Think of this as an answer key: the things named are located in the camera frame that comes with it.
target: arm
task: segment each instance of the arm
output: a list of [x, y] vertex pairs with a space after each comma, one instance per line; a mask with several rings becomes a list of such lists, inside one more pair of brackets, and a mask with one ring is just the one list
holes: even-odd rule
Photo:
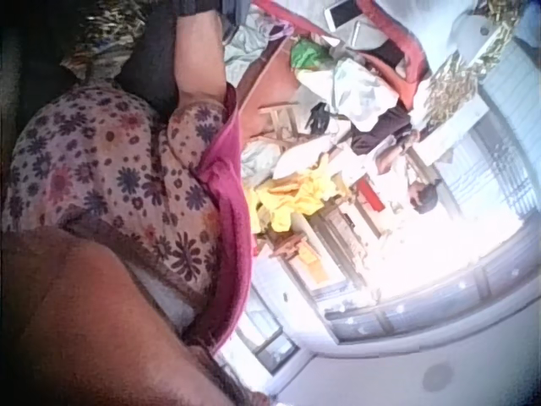
[[202, 100], [223, 103], [226, 67], [216, 11], [177, 19], [174, 68], [179, 108]]
[[403, 153], [404, 149], [401, 144], [393, 145], [381, 152], [375, 158], [375, 165], [378, 168], [378, 174], [382, 175], [389, 172], [392, 163]]
[[406, 153], [406, 151], [412, 147], [413, 144], [419, 141], [420, 134], [415, 129], [412, 133], [399, 141], [396, 145], [390, 146], [383, 150], [375, 159], [376, 167], [378, 168], [378, 174], [389, 172], [392, 163], [400, 156]]

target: skin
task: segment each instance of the skin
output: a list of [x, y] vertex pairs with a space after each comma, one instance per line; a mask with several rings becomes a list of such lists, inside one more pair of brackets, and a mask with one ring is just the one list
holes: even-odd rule
[[[405, 153], [409, 148], [413, 146], [416, 142], [419, 141], [420, 134], [417, 130], [412, 131], [412, 133], [406, 138], [403, 147], [402, 145], [393, 145], [386, 150], [384, 150], [376, 159], [376, 166], [378, 168], [379, 174], [388, 173], [391, 170], [392, 163], [400, 156]], [[409, 199], [412, 203], [412, 206], [420, 206], [421, 200], [419, 199], [419, 193], [426, 187], [426, 184], [422, 182], [413, 182], [407, 188], [407, 193]]]

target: red fabric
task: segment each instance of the red fabric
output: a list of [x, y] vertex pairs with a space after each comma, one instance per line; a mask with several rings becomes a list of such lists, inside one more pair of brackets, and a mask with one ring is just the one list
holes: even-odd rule
[[381, 202], [380, 197], [374, 192], [365, 178], [361, 178], [357, 182], [357, 191], [364, 196], [364, 199], [370, 204], [372, 210], [380, 212], [385, 209], [385, 205]]
[[382, 10], [375, 0], [357, 0], [357, 5], [363, 10], [363, 14], [404, 52], [406, 81], [417, 84], [427, 70], [424, 50], [417, 38]]
[[273, 0], [252, 0], [252, 4], [255, 4], [268, 14], [277, 17], [278, 19], [291, 23], [296, 28], [296, 34], [302, 35], [313, 32], [321, 36], [329, 35], [329, 33], [321, 29], [318, 25], [313, 24], [311, 21], [301, 17], [298, 14], [292, 13], [287, 8], [282, 7], [280, 4], [276, 4]]
[[187, 339], [217, 351], [232, 335], [250, 289], [252, 244], [249, 211], [240, 180], [240, 127], [235, 90], [227, 87], [229, 119], [203, 155], [195, 174], [220, 212], [222, 252], [216, 292], [190, 327]]

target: flower print fabric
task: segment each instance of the flower print fabric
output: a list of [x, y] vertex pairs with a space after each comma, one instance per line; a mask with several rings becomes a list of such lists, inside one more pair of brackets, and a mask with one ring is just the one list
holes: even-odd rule
[[30, 120], [14, 149], [3, 230], [86, 216], [91, 238], [124, 244], [196, 311], [219, 264], [218, 213], [192, 174], [224, 122], [213, 101], [177, 110], [169, 124], [112, 87], [71, 91]]

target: mobile phone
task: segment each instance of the mobile phone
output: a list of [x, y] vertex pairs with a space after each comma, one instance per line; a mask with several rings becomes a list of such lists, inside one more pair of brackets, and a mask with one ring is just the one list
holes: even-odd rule
[[324, 13], [327, 25], [329, 25], [329, 31], [334, 32], [338, 27], [358, 17], [363, 12], [359, 9], [355, 0], [345, 0], [330, 6]]

